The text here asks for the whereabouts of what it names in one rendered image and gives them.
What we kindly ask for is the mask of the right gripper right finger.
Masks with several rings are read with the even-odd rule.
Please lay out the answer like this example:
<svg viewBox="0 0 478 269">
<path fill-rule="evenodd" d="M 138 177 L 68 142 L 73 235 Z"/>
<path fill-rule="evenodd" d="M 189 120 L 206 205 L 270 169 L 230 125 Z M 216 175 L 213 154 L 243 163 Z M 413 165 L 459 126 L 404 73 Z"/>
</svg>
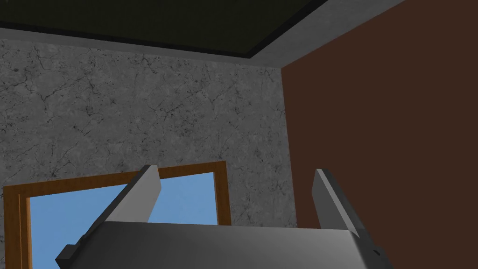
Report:
<svg viewBox="0 0 478 269">
<path fill-rule="evenodd" d="M 365 226 L 329 170 L 315 171 L 311 192 L 322 229 L 348 230 L 359 238 L 368 237 Z"/>
</svg>

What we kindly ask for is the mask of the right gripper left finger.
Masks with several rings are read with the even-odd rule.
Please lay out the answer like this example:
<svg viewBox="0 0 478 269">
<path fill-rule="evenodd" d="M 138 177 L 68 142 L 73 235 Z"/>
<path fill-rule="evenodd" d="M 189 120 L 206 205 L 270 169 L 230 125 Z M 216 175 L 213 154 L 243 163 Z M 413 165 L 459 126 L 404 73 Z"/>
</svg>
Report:
<svg viewBox="0 0 478 269">
<path fill-rule="evenodd" d="M 105 221 L 147 222 L 161 192 L 156 165 L 145 165 L 100 214 L 83 239 Z"/>
</svg>

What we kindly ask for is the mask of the wooden framed window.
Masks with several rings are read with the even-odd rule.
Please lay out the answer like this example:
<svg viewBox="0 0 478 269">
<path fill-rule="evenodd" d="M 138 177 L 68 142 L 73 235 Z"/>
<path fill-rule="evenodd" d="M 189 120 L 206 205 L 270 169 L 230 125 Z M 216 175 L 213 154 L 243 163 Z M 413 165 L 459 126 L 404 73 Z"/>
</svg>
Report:
<svg viewBox="0 0 478 269">
<path fill-rule="evenodd" d="M 149 221 L 231 225 L 225 161 L 159 168 L 165 184 Z M 59 269 L 75 244 L 136 172 L 3 187 L 5 269 Z"/>
</svg>

